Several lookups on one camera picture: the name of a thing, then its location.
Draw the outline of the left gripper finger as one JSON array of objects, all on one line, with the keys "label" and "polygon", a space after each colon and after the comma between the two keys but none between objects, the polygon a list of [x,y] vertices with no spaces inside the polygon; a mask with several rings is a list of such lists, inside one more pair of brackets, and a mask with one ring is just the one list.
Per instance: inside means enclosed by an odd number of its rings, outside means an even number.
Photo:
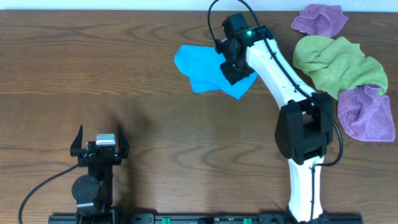
[{"label": "left gripper finger", "polygon": [[119,144],[119,154],[123,159],[128,158],[129,155],[129,143],[123,134],[122,127],[118,127],[118,144]]},{"label": "left gripper finger", "polygon": [[83,126],[81,125],[78,130],[78,134],[76,135],[75,139],[70,146],[71,150],[80,150],[83,140]]}]

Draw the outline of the blue microfibre cloth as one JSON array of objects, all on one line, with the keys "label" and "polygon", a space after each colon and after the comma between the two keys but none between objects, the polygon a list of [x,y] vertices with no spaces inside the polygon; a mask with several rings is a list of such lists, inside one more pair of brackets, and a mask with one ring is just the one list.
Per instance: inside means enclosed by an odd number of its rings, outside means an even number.
[{"label": "blue microfibre cloth", "polygon": [[258,74],[254,72],[231,85],[220,69],[225,61],[213,47],[196,45],[181,45],[174,57],[177,68],[190,79],[194,93],[221,90],[238,100],[250,89]]}]

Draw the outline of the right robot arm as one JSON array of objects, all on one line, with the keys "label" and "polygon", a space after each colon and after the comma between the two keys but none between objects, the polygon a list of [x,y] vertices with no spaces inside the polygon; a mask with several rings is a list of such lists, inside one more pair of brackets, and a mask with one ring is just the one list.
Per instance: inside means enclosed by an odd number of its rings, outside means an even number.
[{"label": "right robot arm", "polygon": [[224,40],[216,49],[226,61],[220,69],[234,85],[256,72],[279,107],[275,141],[288,160],[290,171],[289,212],[297,223],[321,223],[320,168],[333,127],[319,103],[331,111],[329,95],[319,95],[308,86],[280,53],[274,39],[262,38],[266,28],[224,25]]}]

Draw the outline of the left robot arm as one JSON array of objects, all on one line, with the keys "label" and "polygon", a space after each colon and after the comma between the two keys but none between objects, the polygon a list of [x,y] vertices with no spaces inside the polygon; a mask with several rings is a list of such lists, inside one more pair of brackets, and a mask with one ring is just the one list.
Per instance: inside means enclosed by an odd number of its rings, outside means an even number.
[{"label": "left robot arm", "polygon": [[82,148],[83,128],[70,146],[70,155],[78,159],[78,167],[86,167],[88,173],[73,183],[72,195],[77,212],[82,215],[105,213],[113,204],[113,167],[128,158],[129,143],[118,128],[117,134],[97,134]]}]

